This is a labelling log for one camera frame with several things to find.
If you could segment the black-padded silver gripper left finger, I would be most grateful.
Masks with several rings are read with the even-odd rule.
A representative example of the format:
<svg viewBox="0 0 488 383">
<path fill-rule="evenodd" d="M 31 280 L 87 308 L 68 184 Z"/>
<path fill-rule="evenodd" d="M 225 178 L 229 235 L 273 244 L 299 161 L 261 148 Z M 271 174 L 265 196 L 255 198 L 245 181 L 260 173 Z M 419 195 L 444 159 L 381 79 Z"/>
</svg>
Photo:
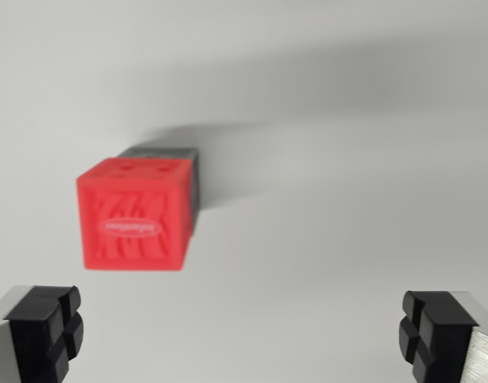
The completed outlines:
<svg viewBox="0 0 488 383">
<path fill-rule="evenodd" d="M 76 286 L 13 286 L 0 299 L 0 382 L 58 383 L 80 352 Z"/>
</svg>

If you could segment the black-padded silver gripper right finger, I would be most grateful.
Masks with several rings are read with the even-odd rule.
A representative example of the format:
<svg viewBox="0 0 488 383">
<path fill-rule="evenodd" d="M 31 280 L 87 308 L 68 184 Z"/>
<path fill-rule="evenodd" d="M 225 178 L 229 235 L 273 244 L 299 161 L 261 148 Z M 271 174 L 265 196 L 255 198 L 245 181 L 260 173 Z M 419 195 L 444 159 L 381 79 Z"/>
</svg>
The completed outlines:
<svg viewBox="0 0 488 383">
<path fill-rule="evenodd" d="M 488 311 L 465 291 L 407 291 L 399 348 L 417 382 L 488 382 Z"/>
</svg>

